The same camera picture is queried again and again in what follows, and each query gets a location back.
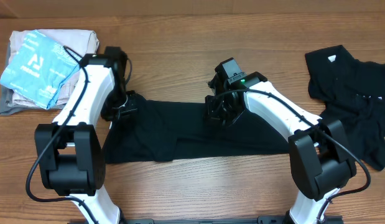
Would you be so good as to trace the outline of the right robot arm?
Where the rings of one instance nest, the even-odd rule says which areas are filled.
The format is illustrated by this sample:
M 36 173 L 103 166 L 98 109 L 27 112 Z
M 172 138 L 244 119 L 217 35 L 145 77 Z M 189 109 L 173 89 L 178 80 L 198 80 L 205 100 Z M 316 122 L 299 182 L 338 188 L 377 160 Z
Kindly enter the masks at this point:
M 290 169 L 299 190 L 284 216 L 259 217 L 258 223 L 343 223 L 324 214 L 330 197 L 356 175 L 355 160 L 339 120 L 322 121 L 281 95 L 259 72 L 244 73 L 234 58 L 221 62 L 208 82 L 205 119 L 223 127 L 251 112 L 264 119 L 289 144 Z

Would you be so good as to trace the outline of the black t-shirt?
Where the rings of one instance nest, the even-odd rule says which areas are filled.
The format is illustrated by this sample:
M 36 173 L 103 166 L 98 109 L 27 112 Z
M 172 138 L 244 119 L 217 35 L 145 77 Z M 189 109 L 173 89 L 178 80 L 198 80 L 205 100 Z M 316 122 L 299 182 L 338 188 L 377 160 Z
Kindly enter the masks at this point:
M 231 126 L 203 119 L 203 103 L 146 100 L 112 123 L 104 142 L 108 164 L 204 157 L 287 154 L 288 143 L 258 115 L 245 111 Z

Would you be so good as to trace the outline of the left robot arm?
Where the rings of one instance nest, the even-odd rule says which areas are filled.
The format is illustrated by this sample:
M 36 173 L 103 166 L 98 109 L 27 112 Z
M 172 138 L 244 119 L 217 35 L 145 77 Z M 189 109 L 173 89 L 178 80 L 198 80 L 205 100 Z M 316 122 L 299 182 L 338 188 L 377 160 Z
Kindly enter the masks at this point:
M 80 66 L 80 79 L 63 110 L 35 130 L 37 159 L 26 179 L 27 195 L 43 201 L 30 187 L 38 169 L 44 187 L 58 195 L 53 202 L 73 202 L 87 223 L 125 223 L 104 187 L 106 162 L 96 125 L 99 118 L 115 123 L 137 111 L 135 92 L 126 89 L 132 62 L 120 47 L 82 58 L 64 49 Z

